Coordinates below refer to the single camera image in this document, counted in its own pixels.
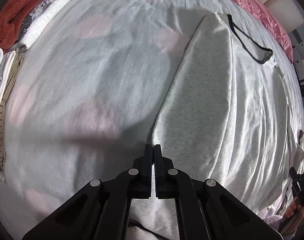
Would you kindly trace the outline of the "person's right hand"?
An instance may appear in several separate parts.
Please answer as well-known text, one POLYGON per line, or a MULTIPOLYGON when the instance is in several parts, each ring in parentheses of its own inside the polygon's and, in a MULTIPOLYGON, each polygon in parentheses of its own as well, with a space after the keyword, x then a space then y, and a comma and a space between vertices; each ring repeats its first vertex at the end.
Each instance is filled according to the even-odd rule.
POLYGON ((298 219, 301 220, 304 217, 304 207, 300 204, 300 198, 295 197, 289 207, 287 207, 283 218, 291 218, 294 215, 298 216, 298 219))

